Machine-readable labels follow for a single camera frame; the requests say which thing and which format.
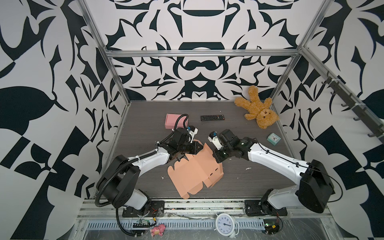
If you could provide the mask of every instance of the teddy bear head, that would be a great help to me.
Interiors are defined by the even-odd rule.
[[[263,109],[256,117],[257,124],[260,128],[266,129],[279,119],[279,116],[269,108]]]

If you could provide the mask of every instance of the hook rack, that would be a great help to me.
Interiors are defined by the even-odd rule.
[[[377,137],[384,144],[383,122],[363,103],[340,79],[332,79],[330,76],[323,85],[328,84],[332,89],[332,95],[338,95],[345,104],[342,107],[349,107],[356,115],[355,121],[362,121],[371,131],[369,137]]]

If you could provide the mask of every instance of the clock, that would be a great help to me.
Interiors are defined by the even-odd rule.
[[[237,233],[235,233],[236,220],[229,214],[220,214],[216,218],[216,228],[220,235],[234,238],[239,234],[239,224],[237,224]]]

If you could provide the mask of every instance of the black remote control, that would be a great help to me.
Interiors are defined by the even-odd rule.
[[[215,120],[224,120],[224,115],[202,115],[200,116],[202,121],[215,121]]]

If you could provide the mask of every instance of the black and white wall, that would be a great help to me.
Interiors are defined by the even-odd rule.
[[[75,1],[2,1],[2,239],[71,229],[124,107]]]
[[[311,51],[380,118],[384,118],[381,0],[336,0],[309,44]],[[384,145],[302,57],[274,105],[295,157],[316,159],[343,189],[328,207],[359,240],[384,237]],[[339,198],[340,187],[330,200]]]
[[[110,50],[296,48],[320,0],[88,0]],[[267,98],[288,57],[120,58],[131,100]]]

